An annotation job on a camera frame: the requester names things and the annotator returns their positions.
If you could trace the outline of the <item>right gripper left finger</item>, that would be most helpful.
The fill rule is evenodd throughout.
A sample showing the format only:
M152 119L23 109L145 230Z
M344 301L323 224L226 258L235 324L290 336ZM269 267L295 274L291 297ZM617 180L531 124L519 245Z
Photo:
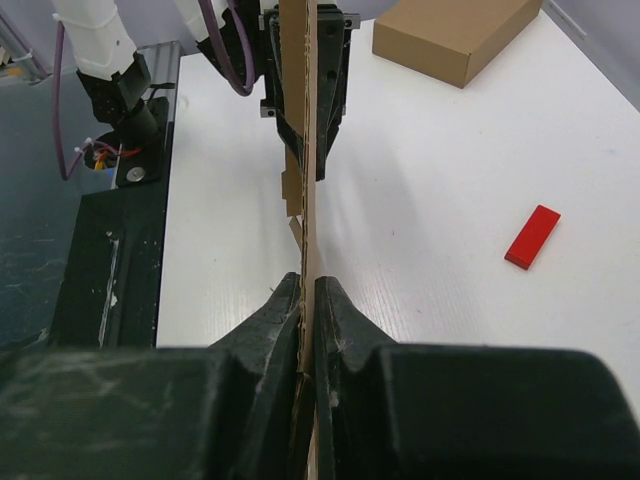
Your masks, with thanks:
M1 358L5 479L300 479L300 278L207 348Z

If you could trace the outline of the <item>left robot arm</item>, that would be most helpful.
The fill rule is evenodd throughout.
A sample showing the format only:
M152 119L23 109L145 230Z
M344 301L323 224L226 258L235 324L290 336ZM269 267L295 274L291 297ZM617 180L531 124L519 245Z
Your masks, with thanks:
M281 2L179 1L176 7L198 50L241 96L265 85L261 114L276 121L277 132L296 159L302 139L286 119L282 72ZM57 1L54 74L61 74L63 45L69 40L77 76L89 96L93 114L110 132L76 148L76 163L109 170L130 159L140 180L153 177L161 164L160 142L166 114L144 56L121 20L113 1ZM360 16L346 13L335 1L318 5L318 121L316 178L324 180L326 161L346 110L350 43Z

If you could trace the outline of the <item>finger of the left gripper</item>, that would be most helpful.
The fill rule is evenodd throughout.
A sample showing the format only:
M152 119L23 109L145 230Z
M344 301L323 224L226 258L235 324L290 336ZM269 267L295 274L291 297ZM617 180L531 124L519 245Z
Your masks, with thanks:
M305 3L263 1L259 26L264 49L266 97L277 132L298 169L305 154Z
M326 177L326 163L346 114L352 30L359 16L336 5L318 7L316 180Z

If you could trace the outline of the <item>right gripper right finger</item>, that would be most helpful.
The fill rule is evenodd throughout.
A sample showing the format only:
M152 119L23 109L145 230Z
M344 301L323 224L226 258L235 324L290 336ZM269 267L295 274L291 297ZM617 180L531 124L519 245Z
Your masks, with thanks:
M635 479L639 426L575 351L407 344L315 286L322 479Z

